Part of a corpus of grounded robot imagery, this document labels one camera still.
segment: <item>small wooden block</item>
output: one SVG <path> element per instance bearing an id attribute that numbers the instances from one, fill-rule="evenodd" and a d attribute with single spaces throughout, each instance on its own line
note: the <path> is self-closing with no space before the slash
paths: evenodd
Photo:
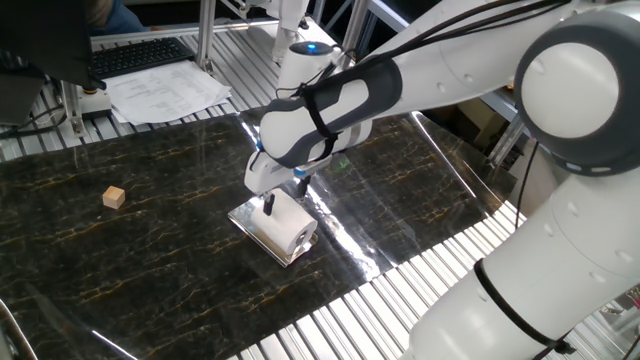
<path id="1" fill-rule="evenodd" d="M 109 186 L 107 191 L 102 194 L 102 203 L 113 209 L 118 209 L 124 202 L 124 190 L 115 186 Z"/>

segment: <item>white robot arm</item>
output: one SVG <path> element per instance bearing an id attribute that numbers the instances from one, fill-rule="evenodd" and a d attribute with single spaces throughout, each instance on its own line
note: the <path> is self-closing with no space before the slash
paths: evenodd
<path id="1" fill-rule="evenodd" d="M 570 352 L 560 339 L 640 281 L 640 3 L 581 14 L 576 6 L 444 0 L 337 75 L 309 76 L 332 56 L 319 44 L 293 46 L 285 59 L 283 72 L 304 74 L 287 82 L 305 86 L 274 100 L 262 119 L 245 176 L 257 194 L 361 143 L 375 118 L 458 103 L 514 80 L 527 127 L 576 174 L 422 317 L 403 360 Z"/>

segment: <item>marble table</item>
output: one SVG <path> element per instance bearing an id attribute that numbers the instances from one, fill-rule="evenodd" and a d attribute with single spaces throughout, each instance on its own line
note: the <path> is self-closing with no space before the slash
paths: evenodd
<path id="1" fill-rule="evenodd" d="M 260 116 L 0 164 L 0 299 L 39 358 L 225 359 L 487 217 L 515 184 L 426 119 L 379 120 L 312 179 L 319 242 L 285 269 L 227 218 L 252 196 Z M 119 210 L 102 205 L 112 185 Z"/>

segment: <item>paper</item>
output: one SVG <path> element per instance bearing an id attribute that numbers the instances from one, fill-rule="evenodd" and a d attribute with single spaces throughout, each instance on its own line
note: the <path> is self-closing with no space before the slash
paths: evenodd
<path id="1" fill-rule="evenodd" d="M 191 61 L 105 81 L 114 116 L 118 122 L 134 125 L 173 121 L 219 105 L 226 102 L 231 90 Z"/>

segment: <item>black cable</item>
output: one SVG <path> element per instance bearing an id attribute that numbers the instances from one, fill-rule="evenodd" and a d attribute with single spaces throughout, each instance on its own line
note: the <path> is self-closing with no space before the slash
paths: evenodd
<path id="1" fill-rule="evenodd" d="M 631 348 L 629 349 L 629 351 L 627 351 L 627 353 L 624 355 L 622 360 L 627 360 L 629 356 L 631 356 L 631 353 L 633 352 L 633 350 L 636 348 L 636 346 L 638 346 L 638 342 L 640 342 L 640 335 L 636 336 L 636 340 L 633 342 L 633 344 L 631 345 Z"/>
<path id="2" fill-rule="evenodd" d="M 524 178 L 522 179 L 522 187 L 520 187 L 520 195 L 518 196 L 518 205 L 516 206 L 516 230 L 518 229 L 518 221 L 520 220 L 520 206 L 522 206 L 522 195 L 524 194 L 524 186 L 527 185 L 527 178 L 529 177 L 529 171 L 531 170 L 531 164 L 533 164 L 533 158 L 538 151 L 539 142 L 533 146 L 531 157 L 529 158 L 529 164 L 527 164 L 527 170 L 524 172 Z"/>
<path id="3" fill-rule="evenodd" d="M 341 50 L 342 50 L 342 46 L 340 46 L 340 45 L 333 45 L 332 47 L 333 47 L 333 48 L 338 48 L 338 49 L 341 49 Z M 355 54 L 355 51 L 356 51 L 356 49 L 349 49 L 349 50 L 347 50 L 347 51 L 343 52 L 340 56 L 347 56 L 347 54 L 349 54 L 349 53 L 351 53 L 351 52 L 353 52 L 353 53 Z M 279 92 L 280 90 L 288 90 L 288 91 L 298 90 L 298 91 L 299 91 L 301 87 L 304 87 L 304 86 L 309 85 L 309 83 L 313 82 L 313 80 L 315 80 L 316 78 L 318 78 L 318 76 L 319 76 L 318 81 L 320 81 L 320 80 L 323 80 L 323 79 L 327 78 L 329 75 L 331 75 L 331 73 L 332 73 L 335 69 L 336 69 L 336 65 L 335 65 L 335 64 L 333 64 L 333 63 L 331 63 L 331 64 L 329 64 L 326 68 L 324 68 L 324 69 L 320 70 L 317 74 L 315 74 L 315 75 L 314 75 L 314 76 L 313 76 L 309 81 L 307 81 L 307 82 L 305 82 L 305 83 L 303 83 L 303 84 L 300 84 L 300 86 L 298 86 L 298 87 L 295 87 L 295 88 L 277 88 L 277 89 L 276 89 L 276 98 L 277 98 L 277 99 L 280 99 L 280 95 L 278 95 L 278 92 Z"/>
<path id="4" fill-rule="evenodd" d="M 56 106 L 52 109 L 49 109 L 48 111 L 43 112 L 42 114 L 39 114 L 33 118 L 31 118 L 31 120 L 25 122 L 24 124 L 20 124 L 18 126 L 15 126 L 3 133 L 0 133 L 0 140 L 4 140 L 4 139 L 12 139 L 12 138 L 16 138 L 19 136 L 27 136 L 27 135 L 37 135 L 37 134 L 41 134 L 44 132 L 47 132 L 49 130 L 55 129 L 58 126 L 60 126 L 60 124 L 62 124 L 63 122 L 65 122 L 65 120 L 67 119 L 67 114 L 63 114 L 62 117 L 60 118 L 60 120 L 58 120 L 57 123 L 54 123 L 52 126 L 47 126 L 44 128 L 40 128 L 40 129 L 36 129 L 36 130 L 25 130 L 25 131 L 20 131 L 20 129 L 24 129 L 25 127 L 32 125 L 33 123 L 35 123 L 36 121 L 38 121 L 39 119 L 41 119 L 44 116 L 51 116 L 51 114 L 53 114 L 54 112 L 64 109 L 64 106 Z"/>
<path id="5" fill-rule="evenodd" d="M 318 82 L 314 85 L 311 85 L 308 87 L 308 90 L 314 91 L 317 90 L 319 88 L 322 87 L 328 87 L 328 86 L 332 86 L 335 84 L 342 84 L 342 83 L 346 83 L 349 82 L 351 80 L 354 80 L 355 78 L 357 78 L 358 76 L 360 76 L 361 73 L 363 73 L 364 71 L 367 71 L 370 68 L 373 68 L 374 66 L 383 63 L 384 61 L 393 59 L 396 56 L 402 55 L 404 53 L 407 53 L 409 51 L 418 49 L 420 47 L 429 45 L 429 44 L 433 44 L 435 42 L 438 41 L 443 41 L 443 40 L 448 40 L 448 39 L 453 39 L 453 38 L 457 38 L 460 36 L 464 36 L 464 35 L 468 35 L 471 33 L 476 33 L 476 32 L 480 32 L 480 31 L 486 31 L 486 30 L 491 30 L 493 28 L 497 28 L 500 26 L 506 26 L 506 25 L 511 25 L 517 22 L 521 22 L 521 21 L 525 21 L 531 17 L 535 17 L 535 16 L 539 16 L 542 15 L 543 13 L 547 12 L 547 11 L 543 11 L 542 13 L 538 13 L 538 14 L 533 14 L 530 17 L 526 17 L 526 18 L 521 18 L 521 19 L 517 19 L 514 20 L 508 24 L 498 24 L 495 25 L 494 27 L 486 27 L 486 28 L 482 28 L 483 26 L 487 26 L 487 25 L 491 25 L 491 24 L 495 24 L 497 22 L 500 21 L 504 21 L 507 20 L 509 18 L 513 18 L 519 15 L 524 15 L 528 12 L 534 11 L 534 10 L 538 10 L 538 9 L 542 9 L 545 7 L 550 7 L 551 9 L 546 9 L 548 11 L 557 9 L 560 6 L 563 6 L 565 4 L 568 4 L 570 2 L 570 0 L 542 0 L 533 4 L 529 4 L 517 9 L 513 9 L 510 11 L 507 11 L 505 13 L 501 13 L 498 15 L 494 15 L 492 17 L 483 19 L 483 20 L 479 20 L 476 21 L 474 23 L 465 25 L 463 27 L 451 30 L 449 32 L 443 33 L 443 34 L 438 34 L 438 35 L 434 35 L 438 32 L 440 32 L 441 30 L 444 30 L 445 28 L 454 25 L 460 21 L 463 21 L 467 18 L 470 18 L 474 15 L 480 14 L 482 12 L 488 11 L 488 10 L 492 10 L 494 8 L 500 7 L 500 6 L 505 6 L 505 5 L 509 5 L 509 4 L 513 4 L 516 3 L 518 1 L 521 0 L 499 0 L 496 2 L 492 2 L 489 4 L 485 4 L 482 6 L 479 6 L 475 9 L 471 9 L 465 13 L 462 13 L 458 16 L 455 16 L 447 21 L 442 22 L 441 24 L 438 24 L 436 26 L 434 26 L 433 28 L 427 30 L 426 32 L 418 35 L 417 37 L 415 37 L 414 39 L 408 41 L 407 43 L 397 47 L 396 49 L 387 51 L 385 53 L 379 54 L 377 56 L 371 57 L 369 59 L 366 59 L 365 61 L 361 62 L 360 64 L 358 64 L 358 66 L 355 66 L 351 69 L 348 69 L 340 74 L 337 74 L 335 76 L 332 76 L 328 79 L 326 79 L 325 81 L 322 82 Z"/>

